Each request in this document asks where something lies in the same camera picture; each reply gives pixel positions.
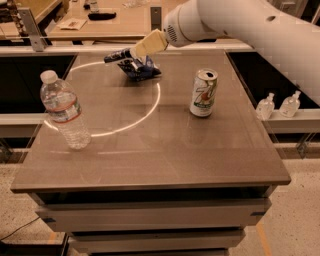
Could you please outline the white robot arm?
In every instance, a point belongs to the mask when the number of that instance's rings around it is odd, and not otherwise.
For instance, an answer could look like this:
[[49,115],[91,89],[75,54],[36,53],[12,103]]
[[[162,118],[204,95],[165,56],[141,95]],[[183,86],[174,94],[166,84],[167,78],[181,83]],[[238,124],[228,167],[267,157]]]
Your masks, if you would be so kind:
[[133,48],[135,56],[229,36],[264,59],[320,102],[320,28],[288,15],[266,0],[188,0]]

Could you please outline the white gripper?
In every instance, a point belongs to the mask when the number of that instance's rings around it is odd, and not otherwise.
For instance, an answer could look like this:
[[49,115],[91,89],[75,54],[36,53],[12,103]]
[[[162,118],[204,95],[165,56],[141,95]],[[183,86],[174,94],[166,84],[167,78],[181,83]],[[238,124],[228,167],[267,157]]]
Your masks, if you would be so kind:
[[131,56],[140,58],[164,51],[168,42],[172,46],[183,47],[214,38],[214,31],[200,18],[197,0],[188,0],[169,12],[164,19],[163,31],[155,29],[137,42],[129,50]]

